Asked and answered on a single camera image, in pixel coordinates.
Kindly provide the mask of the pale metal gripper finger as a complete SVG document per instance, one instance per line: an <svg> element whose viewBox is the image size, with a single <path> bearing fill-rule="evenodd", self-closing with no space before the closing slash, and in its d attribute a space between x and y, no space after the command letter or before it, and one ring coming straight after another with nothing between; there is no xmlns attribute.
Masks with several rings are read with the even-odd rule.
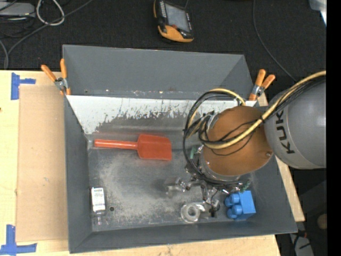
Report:
<svg viewBox="0 0 341 256"><path fill-rule="evenodd" d="M216 188L212 188L212 189L202 188L201 192L202 192L202 201L205 204L208 204L210 206L216 205L216 200L214 200L214 197L218 192Z"/></svg>
<svg viewBox="0 0 341 256"><path fill-rule="evenodd" d="M181 177L167 178L164 182L166 195L173 197L176 194L186 192L186 183Z"/></svg>

